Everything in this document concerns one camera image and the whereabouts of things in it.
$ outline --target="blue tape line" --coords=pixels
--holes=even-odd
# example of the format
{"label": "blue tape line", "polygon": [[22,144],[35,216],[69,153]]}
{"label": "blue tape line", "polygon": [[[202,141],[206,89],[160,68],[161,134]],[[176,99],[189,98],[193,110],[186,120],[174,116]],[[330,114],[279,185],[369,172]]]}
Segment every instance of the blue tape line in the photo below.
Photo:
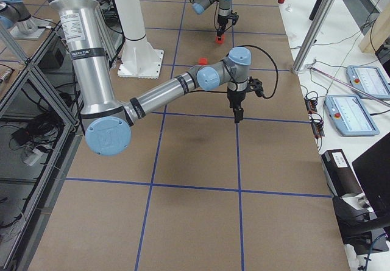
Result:
{"label": "blue tape line", "polygon": [[[182,23],[183,23],[184,11],[185,11],[185,2],[183,4],[183,11],[182,11],[182,19],[180,21],[180,28],[182,27]],[[175,48],[175,56],[174,56],[174,59],[173,59],[173,63],[175,63],[175,61],[176,61],[177,48],[179,46],[179,41],[180,41],[180,31],[179,31],[179,34],[177,36],[177,42],[176,42],[176,48]],[[172,67],[171,78],[173,76],[173,69],[174,69],[174,67]],[[137,254],[136,254],[136,261],[135,261],[134,271],[138,271],[138,266],[140,264],[141,250],[142,250],[142,244],[143,244],[143,239],[144,239],[144,234],[145,234],[147,215],[148,215],[148,212],[149,212],[149,205],[150,205],[151,197],[152,197],[153,182],[154,182],[154,177],[155,177],[156,168],[157,168],[158,155],[160,153],[161,140],[162,140],[162,137],[163,137],[166,109],[167,109],[167,105],[165,105],[165,108],[164,108],[163,120],[161,122],[161,128],[160,128],[160,136],[158,137],[156,156],[155,156],[155,160],[154,160],[153,173],[152,173],[152,178],[151,178],[151,185],[149,187],[149,193],[147,195],[147,202],[146,202],[146,207],[145,207],[144,220],[143,220],[142,229],[141,229],[140,243],[138,244],[138,251],[137,251]]]}
{"label": "blue tape line", "polygon": [[95,183],[109,183],[109,184],[126,184],[126,185],[137,185],[137,186],[150,186],[150,183],[141,181],[119,181],[119,180],[102,180],[99,178],[65,178],[67,181],[92,181]]}
{"label": "blue tape line", "polygon": [[160,3],[164,3],[164,2],[169,2],[169,3],[185,3],[185,1],[165,1],[165,0],[140,0],[140,1],[145,1],[145,2],[160,2]]}
{"label": "blue tape line", "polygon": [[171,185],[171,184],[155,184],[154,183],[153,186],[163,187],[163,188],[177,188],[177,189],[194,189],[194,190],[220,191],[220,192],[238,192],[237,189],[188,186],[188,185]]}
{"label": "blue tape line", "polygon": [[[231,116],[217,116],[212,114],[185,114],[185,113],[170,113],[153,111],[152,114],[167,114],[171,116],[187,116],[187,117],[202,117],[202,118],[219,118],[219,119],[234,119]],[[266,122],[287,122],[287,123],[298,123],[298,124],[310,124],[310,121],[295,121],[295,120],[279,120],[279,119],[262,119],[262,118],[249,118],[244,117],[244,120],[248,121],[266,121]]]}
{"label": "blue tape line", "polygon": [[158,154],[160,153],[160,146],[161,146],[161,139],[162,139],[162,136],[163,136],[164,123],[165,123],[165,116],[163,116],[163,120],[162,120],[162,122],[161,122],[160,136],[159,136],[159,138],[158,138],[157,149],[156,149],[156,155],[155,155],[154,165],[153,165],[153,173],[152,173],[151,183],[150,183],[150,185],[149,185],[149,192],[148,192],[148,194],[147,194],[147,201],[146,201],[144,219],[143,219],[143,223],[142,223],[140,242],[139,242],[139,244],[138,244],[138,251],[137,251],[137,254],[136,254],[136,261],[135,261],[134,271],[137,271],[137,270],[138,270],[138,266],[139,266],[139,264],[140,264],[142,243],[143,243],[143,240],[144,240],[144,234],[145,234],[145,228],[146,228],[147,215],[149,214],[149,205],[150,205],[150,203],[151,203],[152,190],[153,190],[153,181],[154,181],[154,176],[155,176],[156,168],[157,168]]}
{"label": "blue tape line", "polygon": [[[185,32],[215,32],[215,30],[211,29],[174,29],[172,27],[145,27],[145,29],[157,29],[157,30],[182,30]],[[285,33],[275,33],[275,32],[237,32],[235,33],[242,33],[242,34],[251,34],[251,35],[285,35]]]}
{"label": "blue tape line", "polygon": [[236,149],[237,149],[237,177],[238,177],[239,240],[241,245],[241,271],[245,271],[243,198],[241,195],[241,165],[240,165],[240,157],[239,157],[238,124],[236,124]]}
{"label": "blue tape line", "polygon": [[[193,67],[194,65],[182,65],[182,64],[163,64],[165,66],[175,66],[175,67]],[[268,68],[249,68],[249,70],[253,71],[275,71],[275,69]],[[291,72],[288,69],[278,69],[279,72]]]}
{"label": "blue tape line", "polygon": [[241,190],[241,192],[251,193],[251,194],[298,196],[298,197],[315,197],[315,198],[331,198],[332,197],[331,195],[323,195],[323,194],[304,194],[304,193],[257,191],[257,190]]}
{"label": "blue tape line", "polygon": [[257,7],[279,7],[278,5],[264,5],[264,4],[240,4],[240,3],[233,3],[233,6],[257,6]]}
{"label": "blue tape line", "polygon": [[[195,189],[195,190],[208,190],[208,191],[221,191],[221,192],[238,192],[239,189],[232,188],[218,188],[218,187],[203,187],[203,186],[190,186],[190,185],[173,185],[162,183],[145,183],[141,181],[118,181],[118,180],[101,180],[97,178],[74,178],[67,177],[67,181],[89,181],[93,183],[110,183],[110,184],[127,184],[135,186],[155,186],[162,188],[179,188],[179,189]],[[275,192],[275,191],[260,191],[260,190],[248,190],[241,189],[241,192],[250,194],[264,194],[264,195],[282,195],[282,196],[298,196],[298,197],[314,197],[314,198],[331,198],[331,195],[323,194],[305,194],[305,193],[292,193],[292,192]]]}

